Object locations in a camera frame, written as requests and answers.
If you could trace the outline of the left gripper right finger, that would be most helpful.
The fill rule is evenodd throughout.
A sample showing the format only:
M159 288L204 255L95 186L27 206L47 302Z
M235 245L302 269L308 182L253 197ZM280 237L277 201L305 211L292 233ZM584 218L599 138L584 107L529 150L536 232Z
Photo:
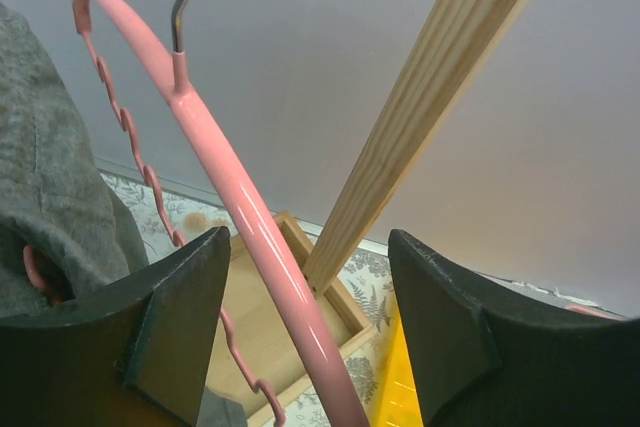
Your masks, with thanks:
M427 426L635 426L639 323L556 307L406 231L388 258Z

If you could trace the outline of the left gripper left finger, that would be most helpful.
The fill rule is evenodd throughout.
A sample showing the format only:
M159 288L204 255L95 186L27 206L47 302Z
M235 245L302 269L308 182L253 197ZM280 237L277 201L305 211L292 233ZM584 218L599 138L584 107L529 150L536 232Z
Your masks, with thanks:
M38 316L1 322L5 426L196 424L230 263L213 228Z

